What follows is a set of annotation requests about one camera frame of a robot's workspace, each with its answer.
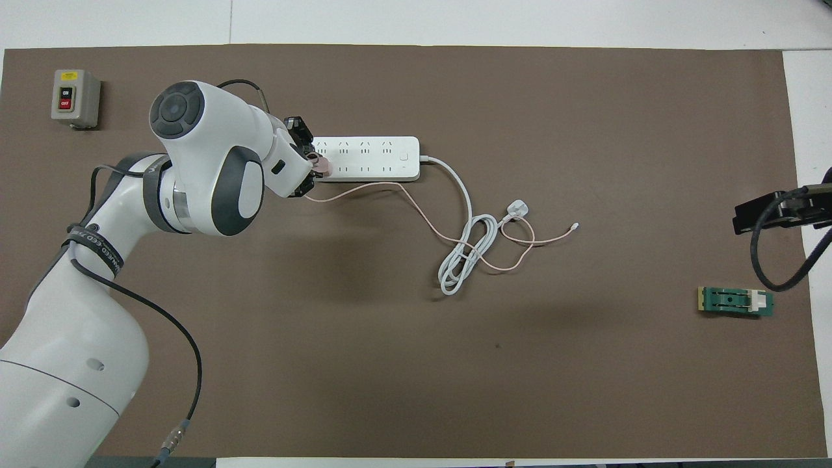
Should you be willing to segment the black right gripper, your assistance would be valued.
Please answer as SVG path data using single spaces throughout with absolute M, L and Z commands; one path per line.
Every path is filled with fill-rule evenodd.
M 766 219 L 757 225 L 769 204 L 784 193 L 768 193 L 736 206 L 734 234 L 740 236 L 755 230 L 766 230 L 768 225 L 830 226 L 832 225 L 832 185 L 806 185 L 790 201 L 776 207 Z

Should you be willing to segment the grey on-off switch box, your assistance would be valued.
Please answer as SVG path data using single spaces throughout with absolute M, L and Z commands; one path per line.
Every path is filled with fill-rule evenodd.
M 87 70 L 56 70 L 50 117 L 73 129 L 95 129 L 99 123 L 101 81 Z

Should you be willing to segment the green knife switch block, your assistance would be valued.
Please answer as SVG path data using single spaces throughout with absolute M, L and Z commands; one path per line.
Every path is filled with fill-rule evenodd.
M 771 317 L 774 314 L 774 296 L 761 289 L 698 287 L 696 305 L 700 312 L 719 315 Z

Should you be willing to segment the white power strip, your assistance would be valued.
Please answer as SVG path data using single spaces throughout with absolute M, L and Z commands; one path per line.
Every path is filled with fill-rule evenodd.
M 316 136 L 313 145 L 330 162 L 322 183 L 409 183 L 420 176 L 415 136 Z

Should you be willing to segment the brown table mat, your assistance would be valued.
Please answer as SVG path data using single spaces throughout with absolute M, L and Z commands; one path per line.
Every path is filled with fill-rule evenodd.
M 50 117 L 56 70 L 99 123 Z M 246 78 L 315 136 L 413 135 L 476 213 L 543 238 L 454 296 L 449 246 L 398 190 L 269 190 L 239 236 L 155 232 L 119 284 L 178 317 L 205 380 L 179 456 L 826 455 L 809 288 L 772 317 L 702 314 L 758 287 L 736 205 L 799 186 L 779 51 L 392 45 L 18 49 L 0 92 L 0 344 L 83 215 L 92 169 L 160 151 L 155 96 Z

